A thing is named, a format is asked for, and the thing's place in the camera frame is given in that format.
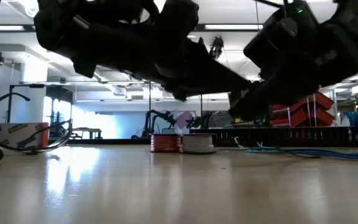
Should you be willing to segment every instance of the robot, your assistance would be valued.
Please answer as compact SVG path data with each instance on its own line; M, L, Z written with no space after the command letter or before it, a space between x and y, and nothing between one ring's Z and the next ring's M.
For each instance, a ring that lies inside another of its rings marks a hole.
M277 7L244 49L261 82L215 61L219 51L212 57L203 39L187 38L198 23L192 0L167 0L161 13L153 0L38 0L34 22L40 45L70 58L79 74L93 77L102 65L159 83L182 101L231 92L229 112L243 120L358 73L358 0L335 0L324 23L306 1L256 1ZM143 9L150 17L140 22Z
M149 126L149 121L151 118L151 115L155 114L151 120L151 126ZM165 113L156 111L156 110L150 110L148 112L146 112L146 120L145 120L145 124L144 124L144 128L142 131L142 136L138 137L137 135L133 135L131 137L131 139L145 139L145 138L149 138L151 134L154 133L154 127L155 127L155 120L157 118L162 118L164 121L168 122L170 124L169 128L172 128L175 124L176 124L176 119L173 118L173 114L171 114L171 112L166 111Z

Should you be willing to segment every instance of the wooden table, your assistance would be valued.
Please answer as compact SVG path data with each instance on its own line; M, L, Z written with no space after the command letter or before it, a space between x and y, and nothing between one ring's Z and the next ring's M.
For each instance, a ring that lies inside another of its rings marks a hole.
M102 130L100 130L98 128L73 128L73 132L74 131L82 131L82 133L89 132L90 139L93 139L93 133L97 133L98 137L96 137L96 139L102 139L102 137L101 137Z
M358 223L358 162L148 146L8 152L0 224Z

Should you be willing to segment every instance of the desk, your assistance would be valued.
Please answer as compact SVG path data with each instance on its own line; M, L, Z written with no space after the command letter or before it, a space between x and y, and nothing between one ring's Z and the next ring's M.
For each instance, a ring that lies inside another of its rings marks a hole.
M75 132L75 131L82 131L83 135L84 135L84 132L89 132L90 139L93 139L93 133L97 133L98 137L96 139L102 139L102 137L101 137L102 130L100 130L98 128L74 128L73 132Z

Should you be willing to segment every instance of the box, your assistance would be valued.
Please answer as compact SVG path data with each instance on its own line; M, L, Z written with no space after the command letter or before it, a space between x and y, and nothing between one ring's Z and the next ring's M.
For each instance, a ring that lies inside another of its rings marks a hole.
M0 143L11 147L22 147L23 143L38 130L48 127L48 123L0 124ZM27 140L25 147L47 147L49 130L38 133Z

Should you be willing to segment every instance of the blue cable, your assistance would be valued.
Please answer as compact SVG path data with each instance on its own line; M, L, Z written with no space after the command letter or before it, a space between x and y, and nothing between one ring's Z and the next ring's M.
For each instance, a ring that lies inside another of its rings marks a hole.
M246 149L245 152L250 153L268 153L268 154L292 154L318 157L337 157L341 159L358 159L358 152L335 152L321 149L280 149L276 147L265 147L257 143L259 148Z

